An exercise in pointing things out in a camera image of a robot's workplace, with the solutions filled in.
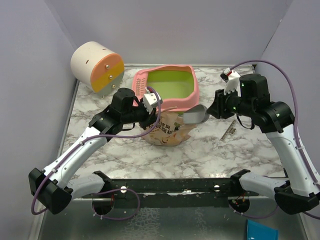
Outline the grey metal litter scoop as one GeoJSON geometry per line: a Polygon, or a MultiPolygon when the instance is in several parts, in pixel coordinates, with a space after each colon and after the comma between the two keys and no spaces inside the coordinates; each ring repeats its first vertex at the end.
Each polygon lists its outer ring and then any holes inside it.
{"type": "Polygon", "coordinates": [[[183,113],[183,123],[185,125],[197,125],[206,122],[210,115],[207,113],[207,107],[198,104],[183,113]]]}

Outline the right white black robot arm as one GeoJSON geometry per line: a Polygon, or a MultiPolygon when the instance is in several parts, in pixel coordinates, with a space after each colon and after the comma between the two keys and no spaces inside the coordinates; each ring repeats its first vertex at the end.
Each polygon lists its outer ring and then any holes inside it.
{"type": "Polygon", "coordinates": [[[288,175],[288,180],[275,180],[244,169],[231,176],[230,191],[236,196],[249,191],[268,197],[289,215],[318,206],[320,175],[301,145],[290,107],[270,100],[267,79],[260,74],[241,76],[227,70],[220,76],[226,86],[216,90],[206,112],[216,119],[250,118],[251,126],[259,127],[272,143],[288,175]]]}

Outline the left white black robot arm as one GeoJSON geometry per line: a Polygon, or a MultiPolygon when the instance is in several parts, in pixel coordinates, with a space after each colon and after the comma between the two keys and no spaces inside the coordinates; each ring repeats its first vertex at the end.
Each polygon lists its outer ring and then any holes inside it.
{"type": "Polygon", "coordinates": [[[72,181],[71,177],[99,148],[113,138],[120,138],[119,133],[125,124],[139,123],[155,128],[160,120],[162,103],[160,95],[150,86],[142,98],[129,88],[119,88],[111,103],[93,116],[88,127],[65,153],[44,169],[30,171],[31,213],[38,215],[50,211],[56,215],[74,198],[91,193],[106,197],[111,186],[98,173],[79,181],[72,181]]]}

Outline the orange cat litter bag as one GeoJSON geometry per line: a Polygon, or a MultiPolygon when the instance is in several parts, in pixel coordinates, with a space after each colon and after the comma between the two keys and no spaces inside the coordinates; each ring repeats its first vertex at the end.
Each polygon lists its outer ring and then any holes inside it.
{"type": "Polygon", "coordinates": [[[182,115],[176,109],[176,106],[163,109],[155,129],[142,139],[152,145],[167,147],[175,147],[188,140],[190,131],[197,125],[184,124],[182,115]]]}

